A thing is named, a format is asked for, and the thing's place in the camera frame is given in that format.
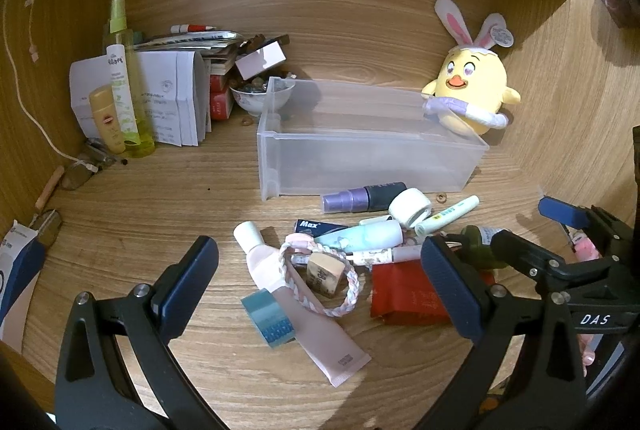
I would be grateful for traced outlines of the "person right hand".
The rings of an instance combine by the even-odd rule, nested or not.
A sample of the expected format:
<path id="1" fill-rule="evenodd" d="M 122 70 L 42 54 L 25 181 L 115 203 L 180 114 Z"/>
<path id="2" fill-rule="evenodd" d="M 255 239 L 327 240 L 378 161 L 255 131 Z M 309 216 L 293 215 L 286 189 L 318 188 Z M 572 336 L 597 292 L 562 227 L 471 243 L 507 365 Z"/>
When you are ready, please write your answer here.
<path id="1" fill-rule="evenodd" d="M 576 231 L 572 235 L 574 254 L 579 262 L 600 259 L 599 251 L 583 231 Z M 579 349 L 582 351 L 582 371 L 587 375 L 587 368 L 593 364 L 596 354 L 592 348 L 594 335 L 580 334 L 578 336 Z"/>

